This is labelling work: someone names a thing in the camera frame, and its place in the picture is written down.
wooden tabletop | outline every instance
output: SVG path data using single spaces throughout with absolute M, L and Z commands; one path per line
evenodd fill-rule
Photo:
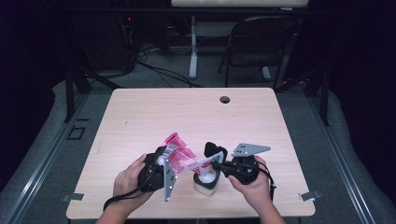
M 173 7 L 306 7 L 308 0 L 172 0 Z
M 230 103 L 222 103 L 222 96 Z M 309 190 L 272 89 L 119 89 L 111 96 L 76 186 L 75 193 L 84 197 L 70 203 L 68 218 L 99 218 L 117 174 L 143 153 L 154 152 L 171 133 L 179 134 L 197 160 L 205 158 L 206 142 L 225 147 L 230 154 L 239 143 L 271 147 L 259 156 L 276 182 L 274 203 L 280 214 L 315 213 L 311 201 L 299 199 L 299 193 Z M 192 175 L 177 175 L 169 202 L 159 189 L 130 218 L 257 216 L 224 175 L 212 196 L 194 189 Z

hand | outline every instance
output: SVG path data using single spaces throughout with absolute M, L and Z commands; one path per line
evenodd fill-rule
M 113 196 L 129 193 L 137 188 L 138 176 L 145 167 L 144 160 L 146 154 L 134 161 L 126 170 L 119 173 L 114 181 Z M 120 200 L 117 203 L 111 203 L 97 223 L 123 223 L 126 218 L 143 203 L 145 203 L 154 193 L 143 193 L 140 190 L 128 197 L 133 199 Z
M 254 157 L 256 161 L 259 161 L 259 167 L 266 170 L 266 168 L 260 164 L 261 162 L 266 165 L 265 161 L 259 156 Z M 247 203 L 259 214 L 262 223 L 285 223 L 285 220 L 271 201 L 269 179 L 267 175 L 263 172 L 259 172 L 257 179 L 248 185 L 243 185 L 232 175 L 229 175 L 228 178 L 233 187 L 244 195 Z

